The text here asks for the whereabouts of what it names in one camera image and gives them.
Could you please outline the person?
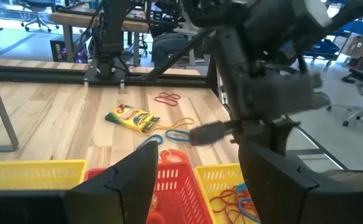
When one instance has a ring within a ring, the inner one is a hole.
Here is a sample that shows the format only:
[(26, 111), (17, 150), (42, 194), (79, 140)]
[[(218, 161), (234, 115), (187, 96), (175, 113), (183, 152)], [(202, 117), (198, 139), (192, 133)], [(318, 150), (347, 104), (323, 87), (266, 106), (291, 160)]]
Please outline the person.
[(156, 68), (164, 65), (170, 55), (174, 55), (188, 43), (187, 35), (181, 33), (163, 33), (153, 38), (151, 51), (152, 62)]

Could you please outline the yellow plastic slotted basket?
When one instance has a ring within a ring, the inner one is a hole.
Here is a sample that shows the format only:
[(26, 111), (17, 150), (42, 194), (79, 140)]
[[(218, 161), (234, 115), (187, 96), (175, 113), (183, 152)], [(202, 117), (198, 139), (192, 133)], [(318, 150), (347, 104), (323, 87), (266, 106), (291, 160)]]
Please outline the yellow plastic slotted basket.
[(209, 200), (218, 196), (223, 190), (235, 190), (237, 185), (244, 184), (240, 165), (234, 163), (198, 166), (195, 168), (195, 173), (213, 224), (227, 224), (225, 213), (212, 211), (213, 208), (219, 207), (219, 203), (210, 204)]
[(83, 182), (82, 159), (0, 162), (0, 190), (71, 189)]

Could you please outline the yellow rubber band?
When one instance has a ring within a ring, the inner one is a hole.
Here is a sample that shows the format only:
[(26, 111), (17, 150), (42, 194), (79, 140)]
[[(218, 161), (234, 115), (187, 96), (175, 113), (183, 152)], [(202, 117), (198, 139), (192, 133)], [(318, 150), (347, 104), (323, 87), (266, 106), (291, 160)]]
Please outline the yellow rubber band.
[(148, 135), (152, 134), (153, 132), (155, 132), (156, 130), (168, 131), (171, 129), (181, 127), (183, 125), (190, 125), (190, 124), (194, 124), (194, 123), (195, 123), (195, 121), (192, 118), (188, 118), (188, 117), (179, 118), (175, 122), (173, 122), (172, 125), (170, 125), (170, 126), (163, 126), (163, 125), (153, 122), (153, 121), (143, 121), (143, 124), (151, 125), (151, 129), (148, 130), (147, 132), (144, 132), (144, 131), (139, 131), (139, 132), (143, 135), (148, 136)]

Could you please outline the black office chair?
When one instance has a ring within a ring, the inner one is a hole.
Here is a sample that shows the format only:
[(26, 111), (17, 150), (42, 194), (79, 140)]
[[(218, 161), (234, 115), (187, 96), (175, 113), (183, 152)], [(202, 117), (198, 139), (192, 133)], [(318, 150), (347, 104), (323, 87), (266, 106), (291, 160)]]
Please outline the black office chair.
[(21, 22), (21, 26), (26, 30), (30, 31), (29, 26), (31, 24), (37, 24), (39, 27), (46, 27), (48, 32), (51, 32), (52, 29), (49, 27), (49, 24), (54, 25), (56, 29), (59, 28), (55, 22), (52, 22), (50, 19), (42, 18), (42, 13), (45, 12), (48, 8), (55, 11), (55, 0), (20, 0), (21, 6), (23, 9), (31, 10), (31, 13), (35, 14), (34, 19), (28, 19)]

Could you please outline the white round column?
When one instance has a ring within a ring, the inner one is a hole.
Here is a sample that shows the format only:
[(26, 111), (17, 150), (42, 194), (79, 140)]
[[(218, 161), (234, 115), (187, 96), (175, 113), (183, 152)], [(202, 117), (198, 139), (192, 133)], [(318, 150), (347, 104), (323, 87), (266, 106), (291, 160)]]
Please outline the white round column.
[(326, 27), (332, 22), (327, 12), (328, 9), (321, 0), (304, 0), (304, 3), (309, 14), (319, 25)]

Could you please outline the black computer tower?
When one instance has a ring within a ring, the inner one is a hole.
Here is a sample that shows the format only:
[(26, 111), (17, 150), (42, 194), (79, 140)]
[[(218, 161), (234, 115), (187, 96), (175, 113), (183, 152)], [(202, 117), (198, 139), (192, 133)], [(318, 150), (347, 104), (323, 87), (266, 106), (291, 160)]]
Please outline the black computer tower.
[[(67, 49), (64, 41), (51, 41), (50, 48), (52, 51), (52, 60), (54, 62), (66, 62), (67, 61)], [(88, 51), (84, 45), (78, 52), (75, 63), (87, 63), (88, 62)]]

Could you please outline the wooden background desk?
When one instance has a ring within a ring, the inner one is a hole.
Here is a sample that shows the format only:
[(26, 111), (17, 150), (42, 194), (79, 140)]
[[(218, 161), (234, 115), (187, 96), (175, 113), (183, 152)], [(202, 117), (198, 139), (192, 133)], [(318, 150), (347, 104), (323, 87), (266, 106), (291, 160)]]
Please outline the wooden background desk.
[[(91, 20), (91, 16), (84, 16), (80, 14), (71, 14), (66, 12), (54, 12), (51, 14), (51, 20), (58, 25), (62, 25), (64, 32), (65, 48), (67, 51), (67, 61), (73, 63), (75, 57), (71, 55), (74, 50), (73, 46), (73, 30), (72, 27), (87, 28)], [(123, 21), (123, 30), (134, 33), (134, 51), (133, 51), (133, 65), (139, 66), (139, 35), (148, 31), (148, 24), (140, 21), (131, 21), (125, 19)]]

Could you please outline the yellow green crayon box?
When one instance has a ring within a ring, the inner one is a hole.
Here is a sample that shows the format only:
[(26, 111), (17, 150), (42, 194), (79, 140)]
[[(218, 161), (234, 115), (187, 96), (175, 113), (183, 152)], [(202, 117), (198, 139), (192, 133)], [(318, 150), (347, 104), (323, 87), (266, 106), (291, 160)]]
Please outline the yellow green crayon box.
[(109, 112), (105, 116), (105, 120), (134, 131), (149, 133), (153, 129), (154, 123), (160, 120), (160, 117), (142, 109), (122, 104)]

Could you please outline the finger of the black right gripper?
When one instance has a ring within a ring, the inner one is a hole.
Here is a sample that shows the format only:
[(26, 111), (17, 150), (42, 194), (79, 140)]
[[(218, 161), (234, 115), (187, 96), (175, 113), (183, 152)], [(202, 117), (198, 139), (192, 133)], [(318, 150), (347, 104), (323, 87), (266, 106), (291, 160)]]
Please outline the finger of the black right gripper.
[(189, 140), (192, 146), (202, 146), (213, 144), (226, 135), (233, 134), (239, 129), (241, 122), (239, 120), (230, 120), (227, 122), (216, 121), (196, 127), (189, 131)]

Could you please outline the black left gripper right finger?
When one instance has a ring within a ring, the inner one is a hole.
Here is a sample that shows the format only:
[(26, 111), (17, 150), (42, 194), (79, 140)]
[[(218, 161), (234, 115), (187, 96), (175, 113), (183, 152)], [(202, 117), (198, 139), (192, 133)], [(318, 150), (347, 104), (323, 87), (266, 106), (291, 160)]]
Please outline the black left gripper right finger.
[(363, 224), (363, 187), (244, 140), (238, 158), (262, 224)]

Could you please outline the red plastic slotted basket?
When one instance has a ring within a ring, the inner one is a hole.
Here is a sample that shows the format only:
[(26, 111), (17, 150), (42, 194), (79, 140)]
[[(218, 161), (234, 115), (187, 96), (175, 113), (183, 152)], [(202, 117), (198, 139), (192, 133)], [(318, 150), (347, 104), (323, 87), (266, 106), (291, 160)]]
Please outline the red plastic slotted basket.
[(153, 194), (166, 224), (213, 224), (192, 167), (187, 162), (158, 164), (119, 162), (107, 169), (90, 169), (85, 180), (97, 178), (120, 193), (116, 208), (124, 215), (111, 224), (146, 224)]

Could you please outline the blue bin cart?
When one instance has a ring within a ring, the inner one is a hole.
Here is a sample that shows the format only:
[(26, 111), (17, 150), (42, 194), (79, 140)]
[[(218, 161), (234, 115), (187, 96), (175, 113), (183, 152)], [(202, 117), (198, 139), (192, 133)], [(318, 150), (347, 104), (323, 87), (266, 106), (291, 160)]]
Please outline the blue bin cart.
[(322, 57), (323, 60), (327, 60), (326, 67), (329, 67), (333, 61), (336, 61), (339, 57), (340, 48), (331, 40), (323, 39), (317, 44), (314, 44), (309, 50), (305, 52), (306, 57), (311, 57), (316, 60)]

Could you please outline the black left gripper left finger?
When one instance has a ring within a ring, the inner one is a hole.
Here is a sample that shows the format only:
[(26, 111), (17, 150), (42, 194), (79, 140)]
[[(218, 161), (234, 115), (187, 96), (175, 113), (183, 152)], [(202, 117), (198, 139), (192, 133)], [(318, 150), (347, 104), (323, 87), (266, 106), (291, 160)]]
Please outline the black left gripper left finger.
[(157, 166), (150, 141), (69, 190), (0, 190), (0, 224), (145, 224)]

